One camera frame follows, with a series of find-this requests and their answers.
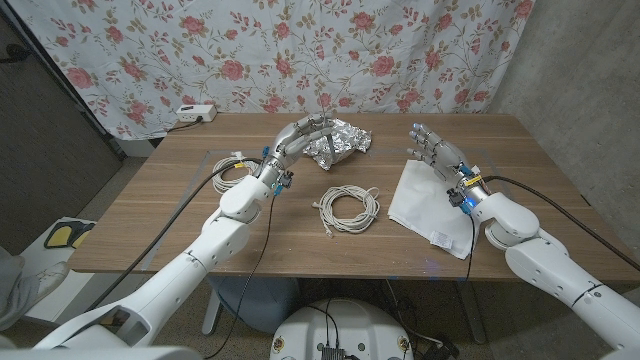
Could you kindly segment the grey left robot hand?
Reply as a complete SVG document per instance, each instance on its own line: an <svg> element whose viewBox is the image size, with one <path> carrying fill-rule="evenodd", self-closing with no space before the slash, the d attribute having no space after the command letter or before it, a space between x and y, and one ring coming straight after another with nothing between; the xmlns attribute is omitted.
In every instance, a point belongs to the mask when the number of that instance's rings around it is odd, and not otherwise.
<svg viewBox="0 0 640 360"><path fill-rule="evenodd" d="M303 150L314 140L332 133L334 122L320 114L310 114L286 125L276 136L265 160L254 174L267 186L301 157Z"/></svg>

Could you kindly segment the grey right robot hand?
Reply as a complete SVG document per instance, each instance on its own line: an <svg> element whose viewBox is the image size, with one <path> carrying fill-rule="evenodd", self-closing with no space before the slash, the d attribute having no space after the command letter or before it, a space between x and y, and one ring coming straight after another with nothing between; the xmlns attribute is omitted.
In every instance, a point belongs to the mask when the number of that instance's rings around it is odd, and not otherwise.
<svg viewBox="0 0 640 360"><path fill-rule="evenodd" d="M409 148L407 152L434 170L454 197L455 206L466 199L475 207L491 195L479 171L473 170L467 157L454 144L442 139L425 124L414 123L409 136L418 148Z"/></svg>

